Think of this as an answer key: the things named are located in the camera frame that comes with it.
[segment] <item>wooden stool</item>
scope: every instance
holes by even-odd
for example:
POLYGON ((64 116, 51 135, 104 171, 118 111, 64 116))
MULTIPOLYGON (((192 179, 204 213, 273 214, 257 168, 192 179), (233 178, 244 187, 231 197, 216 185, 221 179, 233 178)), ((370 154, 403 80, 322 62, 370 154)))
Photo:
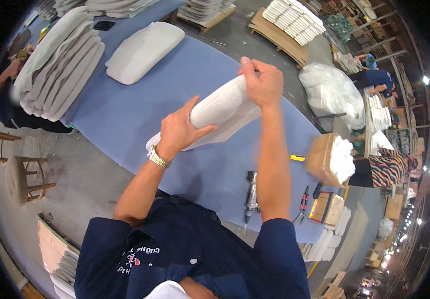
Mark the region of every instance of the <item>wooden stool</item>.
POLYGON ((6 141, 16 141, 21 140, 19 136, 10 135, 9 133, 1 133, 0 132, 0 162, 2 162, 3 165, 7 163, 7 159, 2 157, 2 144, 4 143, 4 140, 6 141))
POLYGON ((43 158, 27 158, 19 156, 10 156, 6 159, 6 170, 5 170, 5 181, 7 193, 12 201, 12 204, 16 207, 23 206, 26 202, 32 200, 39 200, 44 197, 44 190, 55 187, 55 183, 44 184, 44 171, 42 170, 41 162, 47 162, 47 159, 43 158), (28 186, 27 175, 35 175, 37 171, 27 171, 29 163, 34 162, 39 165, 39 170, 42 175, 42 184, 37 186, 28 186), (32 195, 32 192, 40 190, 39 195, 32 195))

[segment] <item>box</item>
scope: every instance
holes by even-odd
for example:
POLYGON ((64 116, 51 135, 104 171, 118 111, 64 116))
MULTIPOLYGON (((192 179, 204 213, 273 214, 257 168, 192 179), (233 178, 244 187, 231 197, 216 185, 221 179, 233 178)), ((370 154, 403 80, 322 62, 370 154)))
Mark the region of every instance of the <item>box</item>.
POLYGON ((314 201, 309 218, 315 222, 336 226, 343 211, 344 200, 334 192, 321 192, 314 201))
POLYGON ((336 136, 338 134, 329 133, 313 137, 306 155, 305 169, 327 186, 346 188, 349 178, 340 184, 330 169, 331 150, 336 136))
POLYGON ((398 220, 401 215, 401 209, 403 207, 403 195, 395 194, 394 198, 388 196, 388 204, 386 205, 386 212, 384 215, 391 220, 398 220))

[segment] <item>white stuffing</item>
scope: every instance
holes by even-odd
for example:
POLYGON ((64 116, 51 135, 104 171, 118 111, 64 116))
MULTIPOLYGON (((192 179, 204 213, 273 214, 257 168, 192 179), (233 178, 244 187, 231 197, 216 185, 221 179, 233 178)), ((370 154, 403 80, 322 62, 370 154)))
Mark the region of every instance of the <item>white stuffing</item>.
POLYGON ((336 176, 338 182, 342 184, 355 173, 355 164, 353 163, 353 145, 346 139, 337 136, 333 142, 331 150, 330 169, 336 176))

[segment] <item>hand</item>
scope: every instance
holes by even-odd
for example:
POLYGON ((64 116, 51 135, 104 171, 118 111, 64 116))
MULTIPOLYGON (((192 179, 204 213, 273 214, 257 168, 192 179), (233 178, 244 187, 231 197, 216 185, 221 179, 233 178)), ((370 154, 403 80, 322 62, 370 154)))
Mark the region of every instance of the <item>hand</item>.
POLYGON ((262 110, 269 107, 279 107, 283 93, 283 74, 276 67, 247 57, 240 60, 242 68, 238 75, 245 75, 248 96, 262 110))
POLYGON ((190 123, 190 112, 198 99, 200 96, 191 98, 182 108, 162 120, 160 142, 157 145, 157 154, 162 159, 171 162, 179 151, 218 129, 215 124, 195 129, 190 123))
POLYGON ((19 74, 22 69, 23 62, 25 61, 25 57, 16 58, 7 69, 4 70, 4 73, 7 77, 12 77, 14 75, 19 74))

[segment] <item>yellow screwdriver handle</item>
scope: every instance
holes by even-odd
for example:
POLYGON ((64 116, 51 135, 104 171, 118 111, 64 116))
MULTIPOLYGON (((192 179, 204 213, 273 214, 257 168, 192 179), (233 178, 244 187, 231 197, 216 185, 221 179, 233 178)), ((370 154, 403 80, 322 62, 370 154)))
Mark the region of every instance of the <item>yellow screwdriver handle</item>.
POLYGON ((294 161, 304 161, 305 157, 299 155, 299 154, 291 154, 290 155, 290 160, 294 160, 294 161))

